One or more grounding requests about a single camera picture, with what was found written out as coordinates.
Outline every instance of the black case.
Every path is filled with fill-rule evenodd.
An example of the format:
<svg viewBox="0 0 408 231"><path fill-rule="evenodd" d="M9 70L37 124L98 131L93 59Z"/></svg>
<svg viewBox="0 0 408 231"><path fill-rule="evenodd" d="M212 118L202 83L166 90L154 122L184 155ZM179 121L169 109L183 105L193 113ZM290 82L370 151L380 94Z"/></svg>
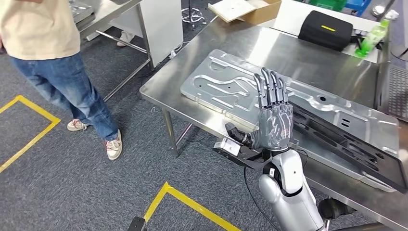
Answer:
<svg viewBox="0 0 408 231"><path fill-rule="evenodd" d="M351 23L312 11L303 22L298 38L342 51L350 43L352 32Z"/></svg>

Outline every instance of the sneaker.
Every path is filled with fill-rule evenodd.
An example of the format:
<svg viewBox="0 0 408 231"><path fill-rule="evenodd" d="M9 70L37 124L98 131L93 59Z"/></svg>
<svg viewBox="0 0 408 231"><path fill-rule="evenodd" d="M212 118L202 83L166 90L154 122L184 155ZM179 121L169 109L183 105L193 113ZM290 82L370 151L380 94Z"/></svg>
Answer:
<svg viewBox="0 0 408 231"><path fill-rule="evenodd" d="M132 41L132 39L135 37L135 35L134 34L130 34L129 32L126 32L126 31L122 31L122 35L120 36L120 40L122 40L122 41L124 41L124 42L127 42L127 43L130 43L130 41ZM117 44L116 44L118 47L125 47L126 46L126 44L124 44L124 43L121 43L121 42L117 42Z"/></svg>
<svg viewBox="0 0 408 231"><path fill-rule="evenodd" d="M87 125L82 123L79 119L73 119L66 125L66 128L70 131L79 131L87 129Z"/></svg>
<svg viewBox="0 0 408 231"><path fill-rule="evenodd" d="M116 160L122 153L122 136L117 131L117 138L113 141L105 141L106 152L110 160Z"/></svg>

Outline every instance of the person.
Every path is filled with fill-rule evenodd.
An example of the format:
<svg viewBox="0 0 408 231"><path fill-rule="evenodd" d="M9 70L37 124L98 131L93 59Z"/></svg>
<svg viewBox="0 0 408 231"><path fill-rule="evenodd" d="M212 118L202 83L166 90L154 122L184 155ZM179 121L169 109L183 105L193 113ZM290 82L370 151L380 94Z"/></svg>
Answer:
<svg viewBox="0 0 408 231"><path fill-rule="evenodd" d="M93 125L109 159L120 156L121 133L85 72L68 0L0 0L0 41L37 91L72 113L69 131Z"/></svg>
<svg viewBox="0 0 408 231"><path fill-rule="evenodd" d="M132 39L135 37L134 34L127 32L127 31L122 31L122 34L120 36L120 40L125 41L127 43L130 43L132 41ZM121 42L117 42L116 46L118 47L125 47L126 44L125 43L121 43Z"/></svg>

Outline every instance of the blue jeans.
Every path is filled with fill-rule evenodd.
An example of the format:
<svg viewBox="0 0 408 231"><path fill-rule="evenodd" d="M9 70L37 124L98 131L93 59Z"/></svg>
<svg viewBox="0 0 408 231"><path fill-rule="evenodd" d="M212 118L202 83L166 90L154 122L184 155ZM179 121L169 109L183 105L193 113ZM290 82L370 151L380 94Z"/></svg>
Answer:
<svg viewBox="0 0 408 231"><path fill-rule="evenodd" d="M51 60L20 60L12 63L54 105L71 111L74 119L93 125L107 141L117 138L118 127L105 102L92 86L80 54Z"/></svg>

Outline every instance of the yellow floor tape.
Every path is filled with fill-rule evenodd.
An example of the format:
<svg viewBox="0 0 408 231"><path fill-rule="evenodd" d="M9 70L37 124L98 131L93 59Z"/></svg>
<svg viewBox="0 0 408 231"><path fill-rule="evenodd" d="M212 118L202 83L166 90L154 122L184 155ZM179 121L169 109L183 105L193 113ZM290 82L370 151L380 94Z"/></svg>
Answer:
<svg viewBox="0 0 408 231"><path fill-rule="evenodd" d="M176 197L178 200L188 205L190 208L194 209L195 211L199 212L204 217L210 219L212 222L221 226L223 229L228 230L228 231L239 231L237 227L231 225L226 220L217 216L215 213L204 208L199 203L193 201L188 196L184 195L183 193L179 192L175 188L171 187L167 182L160 189L159 193L157 194L157 196L154 198L149 208L147 209L146 214L144 215L144 219L146 222L149 221L150 217L152 217L153 212L156 210L159 203L163 200L163 197L165 196L166 193Z"/></svg>
<svg viewBox="0 0 408 231"><path fill-rule="evenodd" d="M19 150L16 154L14 154L9 160L7 160L3 165L1 165L0 166L0 173L2 171L4 171L8 166L10 166L16 159L18 159L22 154L24 154L31 146L33 146L39 139L41 139L53 127L55 127L55 125L57 125L60 122L60 119L58 119L57 117L51 115L49 112L42 109L41 107L39 107L35 103L31 102L30 100L24 98L22 95L16 96L12 101L10 101L8 104L6 104L2 108L0 108L0 113L4 112L6 109L10 108L11 106L13 106L17 102L21 102L25 106L33 109L38 114L40 114L43 117L47 118L49 121L51 121L51 124L49 124L42 132L40 132L30 142L28 142L28 144L26 146L24 146L21 150Z"/></svg>

